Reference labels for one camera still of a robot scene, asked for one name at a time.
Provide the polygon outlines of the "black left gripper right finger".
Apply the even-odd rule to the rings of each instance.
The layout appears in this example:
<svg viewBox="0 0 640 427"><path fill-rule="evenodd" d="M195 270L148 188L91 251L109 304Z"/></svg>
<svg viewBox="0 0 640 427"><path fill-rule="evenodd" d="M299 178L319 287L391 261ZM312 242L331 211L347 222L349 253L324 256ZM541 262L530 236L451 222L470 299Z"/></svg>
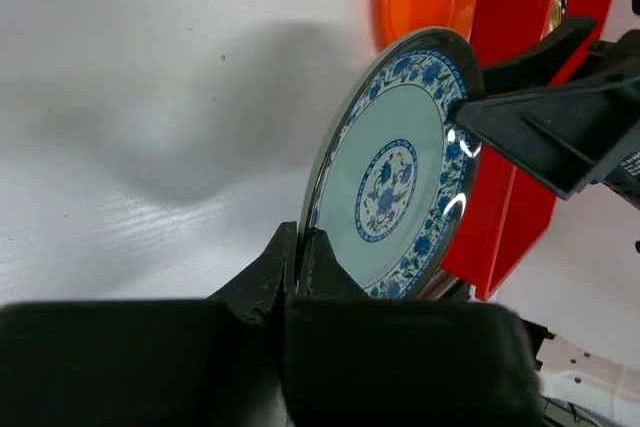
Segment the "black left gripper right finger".
<svg viewBox="0 0 640 427"><path fill-rule="evenodd" d="M284 397L297 426L538 426L526 328L491 303L380 300L338 265L325 232L284 307Z"/></svg>

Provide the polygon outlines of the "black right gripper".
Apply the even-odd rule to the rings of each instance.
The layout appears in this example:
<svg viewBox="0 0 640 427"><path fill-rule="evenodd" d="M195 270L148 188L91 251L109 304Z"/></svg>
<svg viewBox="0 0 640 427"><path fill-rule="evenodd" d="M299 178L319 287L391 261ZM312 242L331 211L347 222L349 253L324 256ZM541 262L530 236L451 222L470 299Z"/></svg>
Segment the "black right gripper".
<svg viewBox="0 0 640 427"><path fill-rule="evenodd" d="M548 85L596 26L566 17L526 52L484 68L490 97L459 104L451 118L563 200L602 183L637 207L639 31L592 43L587 77L524 90Z"/></svg>

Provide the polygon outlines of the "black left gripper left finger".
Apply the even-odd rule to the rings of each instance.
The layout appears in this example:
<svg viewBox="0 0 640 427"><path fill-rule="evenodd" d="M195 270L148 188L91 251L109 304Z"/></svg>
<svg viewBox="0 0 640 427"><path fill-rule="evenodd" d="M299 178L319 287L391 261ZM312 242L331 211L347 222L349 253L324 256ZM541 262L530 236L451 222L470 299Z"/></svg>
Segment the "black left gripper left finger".
<svg viewBox="0 0 640 427"><path fill-rule="evenodd" d="M296 226L215 294L1 310L5 426L281 426L284 277Z"/></svg>

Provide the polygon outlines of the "yellow patterned plate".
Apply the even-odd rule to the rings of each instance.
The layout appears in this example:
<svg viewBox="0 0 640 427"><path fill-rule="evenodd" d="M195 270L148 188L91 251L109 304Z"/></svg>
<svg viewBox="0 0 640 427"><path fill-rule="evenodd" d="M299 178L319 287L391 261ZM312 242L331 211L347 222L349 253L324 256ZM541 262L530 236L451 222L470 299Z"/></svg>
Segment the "yellow patterned plate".
<svg viewBox="0 0 640 427"><path fill-rule="evenodd" d="M553 0L546 34L551 33L562 23L567 5L568 0Z"/></svg>

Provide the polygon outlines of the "blue floral plate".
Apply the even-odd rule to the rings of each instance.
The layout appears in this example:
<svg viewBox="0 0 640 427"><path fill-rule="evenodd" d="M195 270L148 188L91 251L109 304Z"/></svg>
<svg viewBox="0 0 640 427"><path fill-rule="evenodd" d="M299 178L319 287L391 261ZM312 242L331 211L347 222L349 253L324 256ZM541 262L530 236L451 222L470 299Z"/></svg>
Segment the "blue floral plate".
<svg viewBox="0 0 640 427"><path fill-rule="evenodd" d="M440 268L481 154L450 114L483 91L468 41L429 27L387 47L340 105L314 160L299 231L324 231L369 296L410 296Z"/></svg>

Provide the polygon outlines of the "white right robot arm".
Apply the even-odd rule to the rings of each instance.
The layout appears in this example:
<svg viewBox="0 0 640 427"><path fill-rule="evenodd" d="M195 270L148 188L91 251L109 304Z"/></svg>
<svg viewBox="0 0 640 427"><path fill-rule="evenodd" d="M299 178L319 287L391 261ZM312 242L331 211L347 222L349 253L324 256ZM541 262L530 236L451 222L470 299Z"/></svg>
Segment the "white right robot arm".
<svg viewBox="0 0 640 427"><path fill-rule="evenodd" d="M569 81L552 84L595 29L570 16L529 51L483 72L485 94L450 117L567 200L604 184L639 205L639 33L594 41ZM639 374L532 328L542 394L622 425L639 418Z"/></svg>

